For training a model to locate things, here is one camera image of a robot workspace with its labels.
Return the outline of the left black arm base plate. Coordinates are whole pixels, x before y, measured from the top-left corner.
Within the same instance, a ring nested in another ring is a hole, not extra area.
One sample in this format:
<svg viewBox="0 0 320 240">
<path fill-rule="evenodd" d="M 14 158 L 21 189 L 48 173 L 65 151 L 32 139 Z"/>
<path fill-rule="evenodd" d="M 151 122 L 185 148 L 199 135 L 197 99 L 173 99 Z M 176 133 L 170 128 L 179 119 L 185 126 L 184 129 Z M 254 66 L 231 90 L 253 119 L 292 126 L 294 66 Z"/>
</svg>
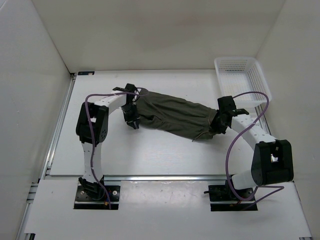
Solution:
<svg viewBox="0 0 320 240">
<path fill-rule="evenodd" d="M 75 210 L 118 210 L 121 195 L 120 185 L 105 186 L 111 205 L 109 205 L 107 196 L 102 189 L 97 196 L 88 195 L 84 188 L 79 184 L 75 194 L 73 208 Z"/>
</svg>

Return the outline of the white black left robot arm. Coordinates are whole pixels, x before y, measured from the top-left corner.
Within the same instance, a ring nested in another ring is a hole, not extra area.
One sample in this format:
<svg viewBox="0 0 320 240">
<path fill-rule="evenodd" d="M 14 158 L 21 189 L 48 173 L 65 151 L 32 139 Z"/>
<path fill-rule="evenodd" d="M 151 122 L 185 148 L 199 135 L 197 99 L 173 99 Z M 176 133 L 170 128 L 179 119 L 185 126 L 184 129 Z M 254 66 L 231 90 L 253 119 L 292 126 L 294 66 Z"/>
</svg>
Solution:
<svg viewBox="0 0 320 240">
<path fill-rule="evenodd" d="M 120 108 L 125 123 L 138 129 L 140 116 L 136 100 L 139 95 L 138 88 L 128 83 L 124 88 L 115 87 L 109 94 L 92 93 L 81 105 L 75 128 L 84 153 L 84 174 L 79 183 L 93 200 L 110 200 L 102 172 L 102 143 L 108 134 L 109 116 Z"/>
</svg>

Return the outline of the olive green shorts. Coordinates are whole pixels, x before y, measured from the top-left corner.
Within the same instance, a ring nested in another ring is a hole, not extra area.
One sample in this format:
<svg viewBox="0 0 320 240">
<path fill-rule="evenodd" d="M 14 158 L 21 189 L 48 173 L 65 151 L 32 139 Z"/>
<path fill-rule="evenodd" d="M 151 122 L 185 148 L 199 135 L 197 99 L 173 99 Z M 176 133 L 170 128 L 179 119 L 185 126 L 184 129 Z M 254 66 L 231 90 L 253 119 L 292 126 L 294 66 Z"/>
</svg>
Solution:
<svg viewBox="0 0 320 240">
<path fill-rule="evenodd" d="M 211 123 L 217 110 L 183 98 L 149 92 L 136 102 L 140 124 L 192 141 L 211 140 L 217 131 Z"/>
</svg>

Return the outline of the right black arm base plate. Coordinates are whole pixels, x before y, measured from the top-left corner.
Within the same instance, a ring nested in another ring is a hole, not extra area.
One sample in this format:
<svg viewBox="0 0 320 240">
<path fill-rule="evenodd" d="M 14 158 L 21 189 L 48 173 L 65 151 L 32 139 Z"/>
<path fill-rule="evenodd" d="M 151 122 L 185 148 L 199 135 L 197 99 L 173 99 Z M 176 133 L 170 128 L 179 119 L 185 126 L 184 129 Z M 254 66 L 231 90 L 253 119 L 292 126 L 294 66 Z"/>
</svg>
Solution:
<svg viewBox="0 0 320 240">
<path fill-rule="evenodd" d="M 225 185 L 209 185 L 203 192 L 209 196 L 211 212 L 241 212 L 258 211 L 256 199 L 249 201 L 239 200 L 231 191 L 228 183 Z"/>
</svg>

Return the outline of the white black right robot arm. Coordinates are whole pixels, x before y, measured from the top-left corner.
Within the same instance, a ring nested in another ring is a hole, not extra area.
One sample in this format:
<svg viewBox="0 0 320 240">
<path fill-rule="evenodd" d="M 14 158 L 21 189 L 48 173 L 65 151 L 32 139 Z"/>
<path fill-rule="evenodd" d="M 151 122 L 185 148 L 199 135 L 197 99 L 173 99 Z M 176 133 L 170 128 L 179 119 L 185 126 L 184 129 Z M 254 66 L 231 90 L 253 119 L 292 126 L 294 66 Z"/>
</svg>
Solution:
<svg viewBox="0 0 320 240">
<path fill-rule="evenodd" d="M 251 167 L 232 175 L 224 193 L 230 200 L 238 199 L 243 189 L 290 182 L 294 178 L 292 146 L 288 140 L 278 140 L 254 123 L 250 114 L 237 108 L 232 96 L 220 97 L 218 110 L 210 126 L 217 134 L 227 128 L 238 133 L 253 150 Z"/>
</svg>

